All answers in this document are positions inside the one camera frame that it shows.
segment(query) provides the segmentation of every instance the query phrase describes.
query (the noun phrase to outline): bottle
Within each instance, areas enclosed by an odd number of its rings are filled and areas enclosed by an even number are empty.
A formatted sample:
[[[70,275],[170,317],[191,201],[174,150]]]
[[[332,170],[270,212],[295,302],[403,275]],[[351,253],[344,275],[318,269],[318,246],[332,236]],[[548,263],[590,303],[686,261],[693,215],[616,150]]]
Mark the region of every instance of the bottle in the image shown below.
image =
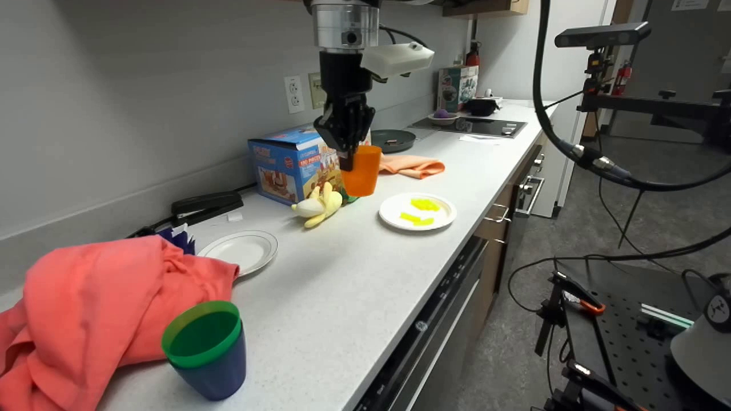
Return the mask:
[[[472,42],[462,64],[460,102],[478,99],[480,64],[480,44]]]

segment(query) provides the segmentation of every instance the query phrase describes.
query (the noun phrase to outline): floor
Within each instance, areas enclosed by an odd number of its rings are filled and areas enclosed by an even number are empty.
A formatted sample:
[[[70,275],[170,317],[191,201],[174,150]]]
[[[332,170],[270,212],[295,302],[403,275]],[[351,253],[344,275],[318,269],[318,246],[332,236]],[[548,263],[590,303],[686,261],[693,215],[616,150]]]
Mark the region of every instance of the floor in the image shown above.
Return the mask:
[[[620,117],[607,137],[601,140],[606,153],[640,179],[662,183],[686,183],[706,175],[731,163],[731,155],[711,150],[693,133],[649,126],[646,117]],[[620,222],[626,219],[634,191],[602,183],[602,196]],[[711,185],[645,195],[629,238],[641,251],[661,251],[704,241],[731,226],[731,179]],[[629,244],[616,250],[620,230],[607,219],[599,201],[599,179],[578,170],[572,180],[566,209],[558,219],[519,219],[512,226],[512,251],[504,275],[547,255],[566,253],[630,253]],[[662,261],[671,269],[700,269],[704,275],[728,271],[728,241],[706,251]],[[513,291],[527,306],[539,306],[548,298],[547,268],[519,277]],[[486,332],[478,351],[467,366],[460,411],[512,411],[542,408],[548,397],[547,362],[533,355],[539,317],[521,311],[502,291],[496,300]],[[559,366],[551,363],[556,387]]]

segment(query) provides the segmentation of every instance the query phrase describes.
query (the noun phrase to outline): orange cup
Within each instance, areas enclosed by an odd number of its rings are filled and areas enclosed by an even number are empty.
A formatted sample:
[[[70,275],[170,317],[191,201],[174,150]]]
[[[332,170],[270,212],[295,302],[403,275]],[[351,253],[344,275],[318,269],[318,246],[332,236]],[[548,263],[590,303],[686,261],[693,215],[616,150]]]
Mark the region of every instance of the orange cup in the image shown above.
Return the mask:
[[[351,172],[342,174],[342,185],[350,196],[371,196],[380,179],[381,148],[380,147],[359,147]]]

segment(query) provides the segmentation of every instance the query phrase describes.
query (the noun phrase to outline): cup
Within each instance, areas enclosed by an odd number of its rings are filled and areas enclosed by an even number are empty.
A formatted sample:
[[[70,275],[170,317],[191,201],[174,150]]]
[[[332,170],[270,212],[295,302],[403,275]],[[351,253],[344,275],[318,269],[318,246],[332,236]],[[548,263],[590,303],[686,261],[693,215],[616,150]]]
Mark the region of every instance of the cup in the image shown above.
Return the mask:
[[[163,351],[205,400],[231,397],[246,379],[245,327],[231,302],[205,302],[163,334]]]
[[[342,174],[342,185],[350,196],[371,196],[380,179],[381,148],[380,147],[359,147],[355,155],[351,172]]]

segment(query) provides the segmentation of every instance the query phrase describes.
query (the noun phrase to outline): sink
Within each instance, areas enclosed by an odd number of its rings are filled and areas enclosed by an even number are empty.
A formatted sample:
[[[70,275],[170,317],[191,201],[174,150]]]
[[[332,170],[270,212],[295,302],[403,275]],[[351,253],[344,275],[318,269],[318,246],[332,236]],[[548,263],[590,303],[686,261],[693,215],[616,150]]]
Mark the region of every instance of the sink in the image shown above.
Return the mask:
[[[413,129],[432,129],[432,131],[447,131],[447,133],[467,133],[467,134],[491,134],[491,137],[516,137],[525,122],[497,122],[485,117],[460,117],[449,126],[437,126],[430,118],[415,122]]]

